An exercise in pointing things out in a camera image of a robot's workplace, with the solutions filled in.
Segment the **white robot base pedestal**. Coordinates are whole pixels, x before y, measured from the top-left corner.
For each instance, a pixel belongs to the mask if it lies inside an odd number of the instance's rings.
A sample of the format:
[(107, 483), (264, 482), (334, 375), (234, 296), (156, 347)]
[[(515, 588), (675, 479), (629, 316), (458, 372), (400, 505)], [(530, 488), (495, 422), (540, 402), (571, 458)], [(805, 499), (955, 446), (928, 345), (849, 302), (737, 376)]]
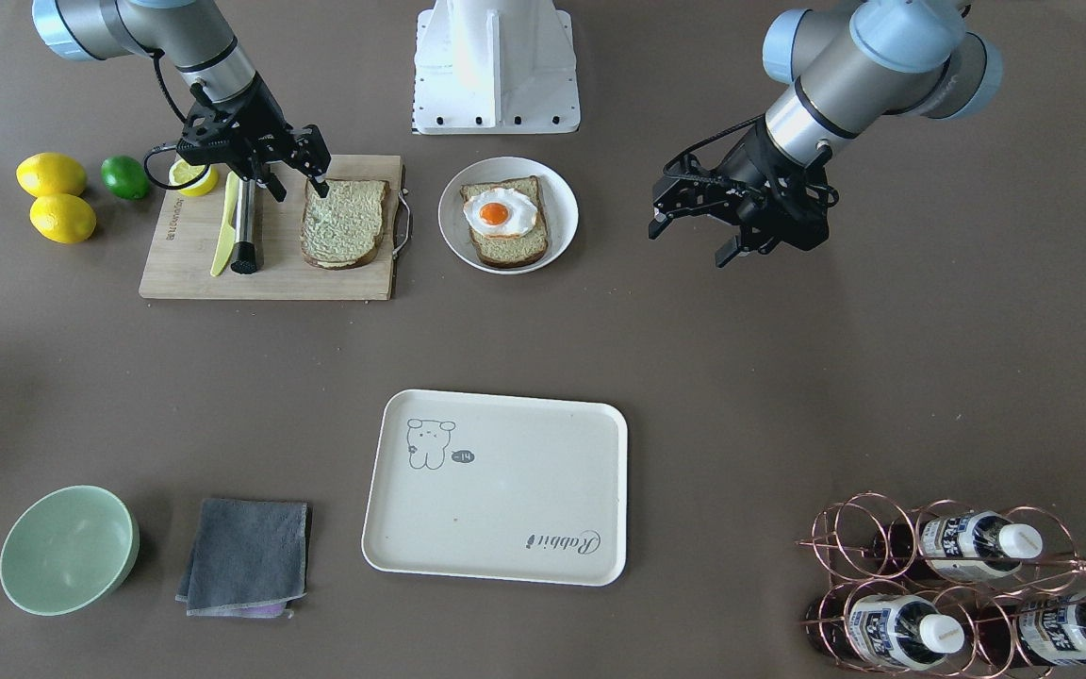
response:
[(574, 133), (581, 124), (570, 14), (551, 1), (435, 1), (418, 14), (411, 130)]

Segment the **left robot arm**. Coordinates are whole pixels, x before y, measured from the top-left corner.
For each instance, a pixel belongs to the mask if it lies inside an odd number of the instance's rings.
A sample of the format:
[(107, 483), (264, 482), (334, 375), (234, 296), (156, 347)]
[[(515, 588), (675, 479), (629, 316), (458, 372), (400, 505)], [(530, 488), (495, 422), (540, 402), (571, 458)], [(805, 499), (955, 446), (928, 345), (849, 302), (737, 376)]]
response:
[(740, 141), (714, 168), (697, 146), (669, 161), (652, 188), (658, 238), (672, 221), (708, 215), (736, 229), (716, 266), (790, 244), (828, 240), (839, 194), (826, 167), (883, 116), (961, 120), (992, 103), (1003, 58), (967, 29), (965, 1), (842, 1), (781, 13), (763, 65), (784, 95), (735, 126)]

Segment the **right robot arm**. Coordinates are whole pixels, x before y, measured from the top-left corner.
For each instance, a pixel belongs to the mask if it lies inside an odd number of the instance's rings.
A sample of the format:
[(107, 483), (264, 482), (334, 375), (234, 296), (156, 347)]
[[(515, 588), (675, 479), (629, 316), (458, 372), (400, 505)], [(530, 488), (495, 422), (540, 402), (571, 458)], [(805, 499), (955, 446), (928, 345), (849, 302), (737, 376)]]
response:
[(313, 124), (294, 128), (285, 120), (212, 1), (35, 1), (33, 22), (58, 56), (169, 56), (195, 98), (180, 139), (169, 146), (192, 166), (227, 164), (285, 201), (288, 191), (269, 169), (283, 162), (327, 196), (331, 155), (323, 134)]

